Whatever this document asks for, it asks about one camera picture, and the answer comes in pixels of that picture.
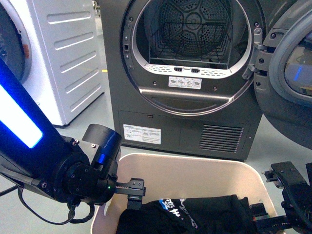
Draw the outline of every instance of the screw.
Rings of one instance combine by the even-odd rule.
[[[276,34],[275,34],[275,33],[272,33],[271,36],[270,36],[270,38],[271,38],[271,39],[275,39],[275,38],[276,38]]]
[[[42,187],[43,189],[45,189],[47,186],[48,186],[48,184],[47,184],[46,182],[43,182],[43,183],[41,184],[41,187]]]

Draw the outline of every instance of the dark gray dryer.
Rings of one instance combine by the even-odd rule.
[[[271,115],[270,60],[288,32],[276,23],[296,2],[103,0],[114,123],[123,144],[245,160],[262,116],[254,73],[260,106]],[[304,10],[295,13],[299,19]]]

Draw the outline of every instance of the gray floor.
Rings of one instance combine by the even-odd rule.
[[[99,35],[99,45],[102,58],[102,69],[106,69],[106,59],[102,36]],[[105,79],[105,94],[100,96],[92,105],[81,113],[69,127],[59,129],[62,135],[74,138],[82,138],[88,125],[91,123],[102,124],[113,128],[112,107],[108,87],[107,73],[103,73]],[[149,152],[127,147],[121,148],[122,155],[135,152]],[[307,179],[305,164],[312,161],[312,151],[290,141],[281,135],[265,117],[262,118],[256,137],[253,142],[248,165],[254,167],[259,173],[269,169],[272,163],[292,161],[302,175]],[[274,203],[278,215],[284,215],[280,206],[282,202],[282,190],[274,187],[272,183],[265,183],[269,195]],[[0,177],[0,191],[13,186],[13,184]],[[29,205],[45,218],[58,222],[67,218],[67,207],[34,193],[25,192],[25,200]],[[88,207],[81,205],[77,209],[78,217],[87,215]],[[88,234],[90,233],[91,221],[86,224],[67,224],[54,226],[44,223],[24,208],[18,199],[17,192],[10,193],[0,198],[0,233],[1,234]],[[293,230],[286,231],[288,234],[296,233]]]

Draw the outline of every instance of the black t-shirt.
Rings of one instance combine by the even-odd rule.
[[[248,199],[164,199],[125,210],[117,234],[254,234]]]

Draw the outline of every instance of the washing machine door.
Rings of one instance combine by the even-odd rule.
[[[12,4],[0,0],[0,58],[23,83],[30,71],[30,42],[25,27]]]
[[[274,25],[256,59],[254,87],[269,122],[312,149],[312,0],[299,0]]]

